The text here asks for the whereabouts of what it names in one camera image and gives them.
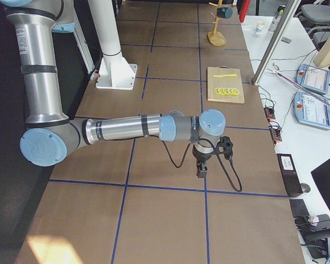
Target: blue and white control panel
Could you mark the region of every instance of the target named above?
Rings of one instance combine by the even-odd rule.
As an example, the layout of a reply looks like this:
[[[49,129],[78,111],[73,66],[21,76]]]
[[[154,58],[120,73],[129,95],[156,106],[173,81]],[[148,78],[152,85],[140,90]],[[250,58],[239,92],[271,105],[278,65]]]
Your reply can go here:
[[[302,64],[297,71],[296,82],[302,87],[326,95],[329,89],[330,71]]]
[[[298,122],[330,130],[330,108],[314,97],[304,92],[297,92],[294,98],[294,110]]]

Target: robotic arm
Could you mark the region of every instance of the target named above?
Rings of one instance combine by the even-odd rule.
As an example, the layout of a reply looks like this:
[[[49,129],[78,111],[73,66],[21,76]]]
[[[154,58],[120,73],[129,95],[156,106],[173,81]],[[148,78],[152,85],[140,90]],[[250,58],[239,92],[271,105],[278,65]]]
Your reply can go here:
[[[20,140],[21,151],[27,160],[38,166],[51,166],[76,149],[96,141],[158,135],[163,141],[190,141],[197,159],[197,176],[203,178],[207,171],[205,162],[213,153],[232,155],[232,143],[228,137],[221,137],[225,117],[213,109],[203,112],[200,117],[186,117],[173,111],[166,115],[110,120],[69,120],[62,111],[51,32],[73,31],[73,0],[0,2],[5,5],[7,19],[16,29],[29,102],[27,131]],[[224,152],[219,152],[219,147],[223,147]]]

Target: cutting board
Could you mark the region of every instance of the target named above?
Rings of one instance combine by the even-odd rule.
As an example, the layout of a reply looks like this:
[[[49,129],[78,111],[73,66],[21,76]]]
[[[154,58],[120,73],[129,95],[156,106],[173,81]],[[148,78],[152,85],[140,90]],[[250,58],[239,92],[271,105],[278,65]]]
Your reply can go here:
[[[208,67],[207,76],[207,94],[208,101],[225,102],[225,103],[244,103],[244,94],[241,80],[241,72],[239,69]],[[218,78],[213,75],[236,74],[236,77]],[[234,95],[217,95],[214,93],[215,88],[236,88],[239,94]]]

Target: white table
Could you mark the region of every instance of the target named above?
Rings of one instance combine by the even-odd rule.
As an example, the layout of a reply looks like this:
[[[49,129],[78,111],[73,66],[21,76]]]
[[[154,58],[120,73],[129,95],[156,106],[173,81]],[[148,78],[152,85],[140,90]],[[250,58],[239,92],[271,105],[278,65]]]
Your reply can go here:
[[[255,26],[258,21],[265,23],[265,27],[259,35],[255,33]],[[254,71],[256,71],[259,66],[259,59],[263,57],[272,37],[272,33],[268,32],[271,21],[272,17],[246,16],[245,21],[242,23],[244,37]],[[280,42],[272,58],[296,58],[307,55],[315,49],[308,34],[297,18],[292,19],[284,36],[291,39],[292,42],[290,44]],[[300,63],[304,60],[304,63],[314,65],[312,58],[315,54],[316,51],[313,51],[305,60],[304,57],[294,60],[271,60],[268,69],[273,69],[272,64],[276,63],[276,65],[280,67],[280,71],[294,70],[282,72],[282,74],[295,80],[296,70]],[[272,100],[277,102],[275,106],[276,121],[282,125],[283,119],[296,92],[296,87],[282,80],[277,75],[272,74],[265,74],[260,81],[260,86],[271,94]],[[327,97],[330,98],[330,87]],[[330,131],[298,123],[294,117],[293,107],[291,107],[283,126],[282,140],[283,141],[278,143],[275,147],[276,153],[291,154],[300,182],[306,183],[311,187],[311,192],[302,197],[300,196],[299,199],[304,199],[311,215],[326,213],[330,216],[330,210],[320,195],[311,175],[312,170],[330,158]],[[313,263],[305,247],[303,248],[303,253],[306,263]]]

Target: wooden round base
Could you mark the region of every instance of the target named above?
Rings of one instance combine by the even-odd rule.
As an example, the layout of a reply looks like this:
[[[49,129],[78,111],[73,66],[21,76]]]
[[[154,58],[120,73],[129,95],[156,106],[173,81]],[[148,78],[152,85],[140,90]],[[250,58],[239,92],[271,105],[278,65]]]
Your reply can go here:
[[[213,34],[213,32],[208,32],[208,39],[211,45],[215,47],[222,47],[226,44],[226,39],[220,32],[216,32]]]

